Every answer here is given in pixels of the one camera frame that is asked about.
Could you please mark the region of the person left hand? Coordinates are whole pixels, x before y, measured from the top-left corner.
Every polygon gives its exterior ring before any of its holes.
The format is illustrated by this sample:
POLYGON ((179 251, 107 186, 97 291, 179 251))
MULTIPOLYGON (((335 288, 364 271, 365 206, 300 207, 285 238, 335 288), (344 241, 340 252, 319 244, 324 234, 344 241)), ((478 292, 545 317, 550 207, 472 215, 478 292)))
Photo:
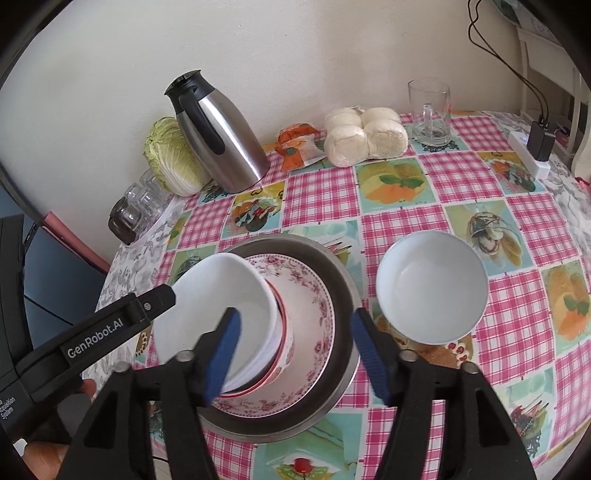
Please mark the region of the person left hand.
POLYGON ((31 442, 26 445, 22 459, 37 479, 54 480, 68 449, 68 445, 31 442))

